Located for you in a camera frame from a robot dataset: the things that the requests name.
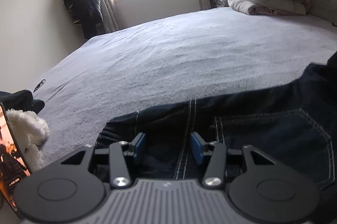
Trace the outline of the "smartphone with lit screen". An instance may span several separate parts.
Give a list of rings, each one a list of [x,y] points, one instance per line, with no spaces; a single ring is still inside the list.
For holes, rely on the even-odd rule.
[[[22,152],[10,128],[5,107],[1,104],[1,194],[18,217],[21,217],[14,200],[17,184],[31,175]]]

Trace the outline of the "dark jacket hanging on wall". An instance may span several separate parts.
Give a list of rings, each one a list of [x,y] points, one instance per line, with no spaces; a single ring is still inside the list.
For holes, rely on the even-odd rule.
[[[98,35],[98,25],[103,23],[101,0],[63,0],[74,24],[80,25],[85,39]]]

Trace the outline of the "dark garment at bed edge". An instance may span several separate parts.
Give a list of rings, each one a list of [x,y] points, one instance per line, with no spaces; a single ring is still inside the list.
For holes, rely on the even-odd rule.
[[[38,114],[44,107],[45,102],[35,100],[33,94],[29,90],[21,90],[15,93],[0,92],[1,104],[5,110],[32,111]]]

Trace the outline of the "dark blue jeans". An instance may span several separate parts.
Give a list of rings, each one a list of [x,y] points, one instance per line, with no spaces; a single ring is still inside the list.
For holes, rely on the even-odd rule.
[[[336,182],[336,56],[289,84],[159,105],[110,120],[97,148],[145,134],[141,177],[198,175],[190,134],[230,149],[252,145],[324,189]]]

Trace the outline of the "white plush garment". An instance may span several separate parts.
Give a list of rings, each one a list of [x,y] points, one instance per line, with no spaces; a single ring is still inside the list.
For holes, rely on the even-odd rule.
[[[6,111],[6,116],[30,170],[40,170],[44,159],[40,148],[50,133],[47,122],[33,111],[10,109]]]

